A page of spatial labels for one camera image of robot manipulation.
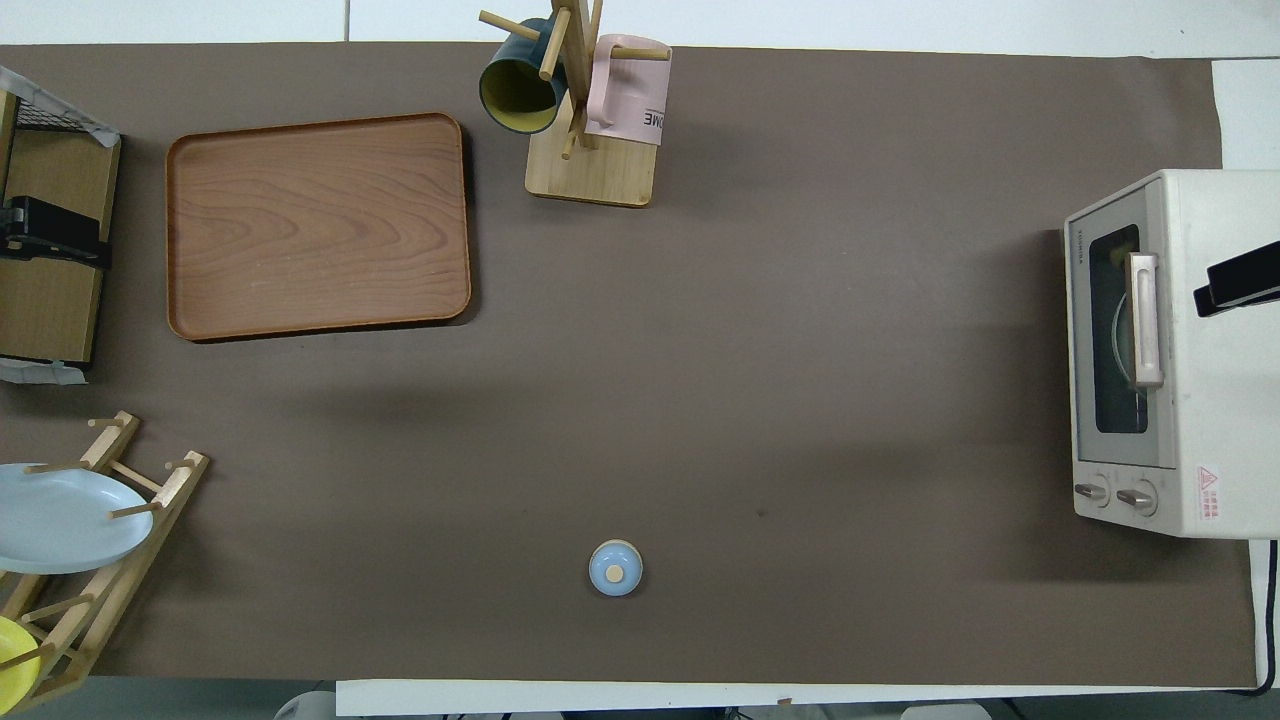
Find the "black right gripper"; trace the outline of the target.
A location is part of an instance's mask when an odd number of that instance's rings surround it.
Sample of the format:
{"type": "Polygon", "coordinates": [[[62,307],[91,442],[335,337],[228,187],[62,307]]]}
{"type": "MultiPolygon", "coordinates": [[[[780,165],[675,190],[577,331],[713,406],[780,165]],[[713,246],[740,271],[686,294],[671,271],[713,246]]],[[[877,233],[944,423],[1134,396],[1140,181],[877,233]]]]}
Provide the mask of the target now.
{"type": "Polygon", "coordinates": [[[1194,291],[1198,316],[1279,300],[1279,241],[1236,255],[1207,269],[1208,284],[1194,291]]]}

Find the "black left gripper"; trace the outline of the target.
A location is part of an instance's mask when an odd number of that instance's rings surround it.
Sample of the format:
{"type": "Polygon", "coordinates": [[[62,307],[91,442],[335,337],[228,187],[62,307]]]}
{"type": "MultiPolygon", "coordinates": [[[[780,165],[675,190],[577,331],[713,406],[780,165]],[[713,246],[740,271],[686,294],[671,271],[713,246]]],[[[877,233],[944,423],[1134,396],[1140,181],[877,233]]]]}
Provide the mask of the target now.
{"type": "Polygon", "coordinates": [[[17,261],[46,258],[101,270],[113,264],[100,220],[31,196],[3,204],[1,256],[17,261]]]}

